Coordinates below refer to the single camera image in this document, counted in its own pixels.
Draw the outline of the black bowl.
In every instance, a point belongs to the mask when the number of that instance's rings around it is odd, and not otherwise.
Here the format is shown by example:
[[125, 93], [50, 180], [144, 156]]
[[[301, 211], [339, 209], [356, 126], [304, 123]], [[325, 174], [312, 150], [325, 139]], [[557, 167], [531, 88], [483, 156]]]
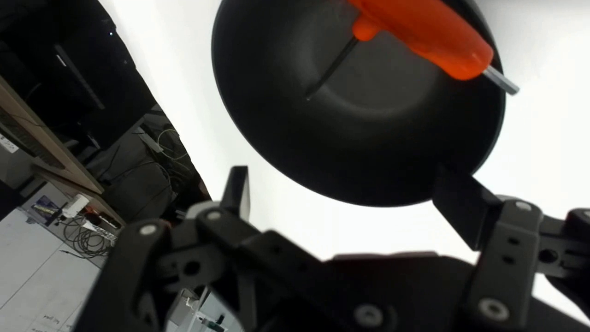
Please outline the black bowl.
[[291, 180], [337, 200], [432, 197], [443, 165], [472, 174], [505, 115], [489, 79], [455, 80], [391, 34], [354, 45], [347, 0], [221, 0], [212, 66], [245, 139]]

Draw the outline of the orange T-handle wrench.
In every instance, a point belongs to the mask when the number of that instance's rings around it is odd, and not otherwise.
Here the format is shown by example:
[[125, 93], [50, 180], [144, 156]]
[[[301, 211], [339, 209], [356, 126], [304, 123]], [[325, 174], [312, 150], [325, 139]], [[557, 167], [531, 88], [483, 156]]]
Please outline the orange T-handle wrench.
[[310, 86], [308, 99], [321, 90], [358, 42], [367, 42], [382, 31], [457, 80], [485, 75], [507, 93], [520, 91], [520, 86], [492, 64], [494, 47], [444, 0], [349, 0], [349, 3], [358, 10], [350, 27], [352, 36]]

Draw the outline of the wooden office desk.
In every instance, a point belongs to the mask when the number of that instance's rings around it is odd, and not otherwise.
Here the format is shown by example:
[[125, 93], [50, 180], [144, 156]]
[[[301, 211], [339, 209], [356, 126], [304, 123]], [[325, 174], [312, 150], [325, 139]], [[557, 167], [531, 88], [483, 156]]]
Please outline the wooden office desk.
[[33, 167], [57, 187], [85, 193], [94, 206], [118, 222], [124, 217], [103, 198], [105, 187], [57, 138], [57, 134], [33, 112], [33, 108], [0, 75], [0, 121], [33, 160]]

